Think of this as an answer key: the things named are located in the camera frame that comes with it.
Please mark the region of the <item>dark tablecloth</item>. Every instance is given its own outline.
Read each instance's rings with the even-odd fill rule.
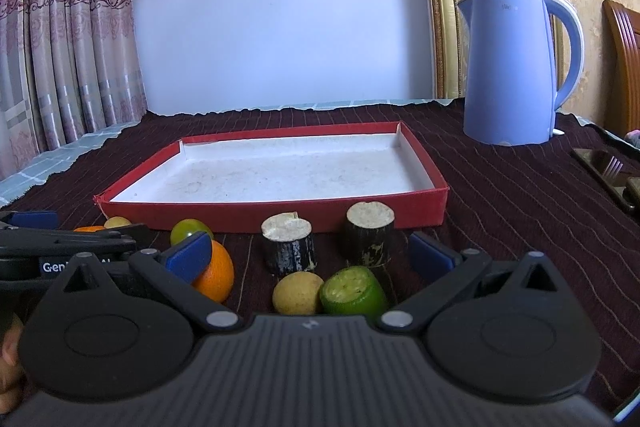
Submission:
[[[9,208],[52,209],[62,228],[101,224],[92,196],[160,148],[183,136],[288,126],[404,121],[450,185],[444,223],[427,229],[450,247],[476,247],[495,259],[518,259],[529,250],[548,254],[568,280],[602,337],[602,358],[588,396],[613,411],[640,383],[640,225],[622,212],[590,175],[569,156],[573,147],[608,148],[640,172],[640,156],[594,126],[559,115],[564,136],[542,145],[488,146],[463,134],[463,101],[448,107],[371,105],[329,111],[229,111],[162,117],[142,123],[88,152],[66,172],[33,187]],[[409,268],[404,246],[410,231],[398,232],[390,263],[377,276],[390,299],[399,301],[423,286]],[[276,280],[251,235],[217,239],[230,252],[236,284],[226,304],[241,315],[271,311]],[[165,248],[168,232],[154,246]],[[318,274],[344,266],[330,234],[316,237]]]

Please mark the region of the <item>wooden chair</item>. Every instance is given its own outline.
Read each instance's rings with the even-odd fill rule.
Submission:
[[[604,127],[624,137],[640,129],[640,13],[612,0],[605,0],[602,7],[617,55]]]

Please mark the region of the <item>floral curtain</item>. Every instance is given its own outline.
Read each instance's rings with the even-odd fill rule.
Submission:
[[[144,115],[131,2],[0,0],[0,179]]]

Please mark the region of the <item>human hand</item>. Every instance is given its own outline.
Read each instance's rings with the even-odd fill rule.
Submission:
[[[22,367],[18,361],[18,340],[22,322],[14,315],[11,327],[2,340],[0,357],[0,414],[14,410],[22,399]]]

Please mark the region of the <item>white wall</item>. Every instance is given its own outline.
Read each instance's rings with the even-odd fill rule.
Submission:
[[[134,0],[151,111],[432,98],[428,0]]]

